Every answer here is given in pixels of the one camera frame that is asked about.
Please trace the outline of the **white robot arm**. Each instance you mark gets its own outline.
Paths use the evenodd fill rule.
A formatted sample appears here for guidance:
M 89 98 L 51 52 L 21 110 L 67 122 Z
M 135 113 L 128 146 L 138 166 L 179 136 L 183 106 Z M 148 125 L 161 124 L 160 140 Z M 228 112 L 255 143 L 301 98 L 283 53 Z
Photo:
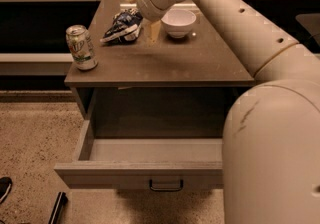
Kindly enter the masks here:
M 150 21 L 184 0 L 127 0 Z M 192 0 L 258 84 L 223 132 L 225 224 L 320 224 L 320 66 L 242 0 Z

